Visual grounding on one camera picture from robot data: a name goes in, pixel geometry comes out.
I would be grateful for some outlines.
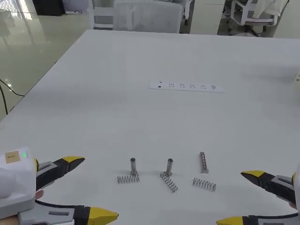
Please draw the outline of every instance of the metal pin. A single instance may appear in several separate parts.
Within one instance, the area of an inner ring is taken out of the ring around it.
[[[173,164],[173,159],[171,159],[171,158],[168,159],[167,170],[165,172],[168,177],[172,175],[172,172],[171,172],[171,170],[172,170],[172,164]]]
[[[200,152],[201,173],[208,173],[204,152]]]
[[[130,163],[131,163],[131,175],[132,176],[136,176],[137,175],[137,171],[136,171],[136,163],[135,163],[135,158],[131,158],[130,159]]]

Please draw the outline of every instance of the desk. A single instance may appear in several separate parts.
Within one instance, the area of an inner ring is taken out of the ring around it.
[[[28,146],[40,162],[86,157],[42,201],[103,207],[120,214],[113,224],[292,213],[240,172],[292,175],[300,162],[299,58],[300,40],[88,30],[0,123],[1,149]],[[226,92],[149,90],[157,80]],[[141,180],[118,185],[131,157]],[[159,177],[168,158],[176,193]],[[194,177],[216,192],[191,186]]]

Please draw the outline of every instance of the black cable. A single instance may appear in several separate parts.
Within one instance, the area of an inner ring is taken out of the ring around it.
[[[3,80],[1,80],[0,79],[0,81],[5,85],[5,86],[7,86],[15,95],[17,95],[17,96],[22,96],[22,97],[24,97],[25,95],[20,95],[20,94],[18,94],[18,93],[15,93],[14,92],[14,90],[12,90]]]
[[[4,102],[5,112],[6,112],[6,115],[8,115],[8,106],[6,105],[6,100],[5,100],[4,92],[1,88],[1,85],[0,85],[0,91],[1,91],[1,94],[2,94],[3,102]]]

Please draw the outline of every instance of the compression spring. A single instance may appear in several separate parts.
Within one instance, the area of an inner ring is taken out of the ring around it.
[[[133,182],[139,182],[139,181],[140,181],[139,175],[136,175],[136,176],[124,175],[124,176],[118,176],[117,177],[118,184],[121,184],[121,183],[133,183]]]
[[[161,172],[161,179],[166,183],[166,185],[170,188],[171,191],[175,192],[178,190],[178,187],[174,184],[174,182],[170,179],[170,177],[166,174],[166,172]]]
[[[204,189],[207,189],[207,190],[210,190],[210,191],[215,191],[216,188],[217,188],[216,184],[211,183],[211,182],[206,181],[206,180],[199,179],[199,178],[194,178],[193,179],[193,185],[199,186],[201,188],[204,188]]]

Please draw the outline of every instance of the power strip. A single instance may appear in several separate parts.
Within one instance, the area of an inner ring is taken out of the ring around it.
[[[198,92],[214,92],[214,93],[225,93],[225,90],[216,84],[211,83],[190,83],[190,82],[150,82],[150,89],[157,90],[185,90],[185,91],[198,91]]]

